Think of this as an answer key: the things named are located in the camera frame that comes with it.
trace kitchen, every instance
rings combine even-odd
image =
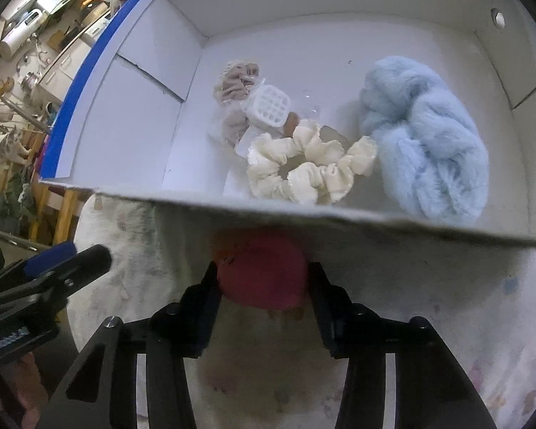
[[[21,130],[21,143],[31,152],[28,164],[39,166],[47,135],[79,67],[120,5],[120,0],[11,0],[1,13],[0,136]],[[18,167],[0,163],[0,196],[7,195]],[[83,202],[63,187],[42,186],[37,173],[31,186],[31,213],[37,211],[34,230],[20,233],[16,226],[7,232],[34,242],[66,240]],[[46,213],[53,219],[44,223]]]

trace kitchen cabinet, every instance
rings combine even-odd
[[[89,29],[87,29],[83,35],[81,36],[81,39],[86,42],[90,47],[92,47],[99,36],[103,34],[103,31],[109,25],[110,19],[99,18],[96,22],[94,22]]]
[[[60,69],[50,70],[36,86],[36,94],[43,103],[61,104],[73,79]]]
[[[80,39],[76,39],[69,45],[66,51],[61,54],[60,59],[55,61],[54,67],[74,79],[79,67],[83,63],[87,54],[91,50],[90,46]]]
[[[90,46],[79,38],[69,44],[36,85],[32,92],[33,102],[61,104],[90,50]]]

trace kitchen counter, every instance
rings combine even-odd
[[[101,18],[105,18],[108,14],[110,13],[109,10],[107,10],[106,12],[103,13],[103,15],[101,15]],[[64,55],[67,53],[67,51],[70,49],[70,47],[75,43],[76,40],[80,39],[81,36],[83,34],[85,34],[87,32],[87,30],[92,26],[94,25],[97,21],[99,21],[101,18],[98,18],[96,19],[95,21],[93,21],[91,24],[87,25],[86,28],[84,28],[83,30],[80,31],[80,33],[77,34],[77,36],[67,44],[67,46],[60,51],[60,53],[58,54],[58,56],[56,56],[56,58],[54,59],[54,61],[52,61],[52,63],[46,68],[46,70],[44,71],[44,73],[41,75],[41,78],[44,79],[48,73],[50,72],[50,70],[56,65],[56,63],[58,61],[60,61]]]

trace blue tape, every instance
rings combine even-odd
[[[66,139],[67,128],[70,125],[71,117],[74,115],[75,106],[78,104],[81,92],[85,87],[101,53],[107,47],[107,44],[125,20],[127,15],[135,7],[140,0],[127,0],[121,9],[117,12],[114,18],[109,22],[103,34],[99,37],[93,48],[86,56],[83,64],[79,68],[74,81],[71,83],[70,89],[67,91],[66,98],[61,104],[54,129],[50,135],[47,144],[44,159],[41,163],[40,176],[42,178],[54,178],[58,169],[59,156],[63,141]]]
[[[77,252],[78,250],[73,242],[64,242],[54,245],[49,250],[26,261],[24,274],[30,279],[36,279],[64,261],[73,258]]]

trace metal screw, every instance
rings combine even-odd
[[[506,21],[504,20],[504,14],[502,14],[498,8],[492,8],[490,10],[490,16],[492,18],[492,23],[496,26],[497,29],[504,29],[506,27]]]
[[[180,303],[169,303],[164,311],[170,316],[178,315],[180,313]]]
[[[430,325],[429,321],[427,321],[427,319],[425,319],[422,316],[412,317],[409,322],[411,322],[414,325],[418,326],[419,329],[426,329]]]
[[[104,326],[104,327],[107,327],[107,328],[115,327],[115,326],[118,325],[120,322],[121,322],[121,318],[120,318],[120,317],[118,317],[118,316],[108,316],[107,318],[105,318],[105,319],[103,320],[103,326]]]
[[[363,306],[359,303],[353,303],[352,311],[353,311],[353,314],[356,316],[363,316],[364,314],[367,313],[367,308],[366,306]]]

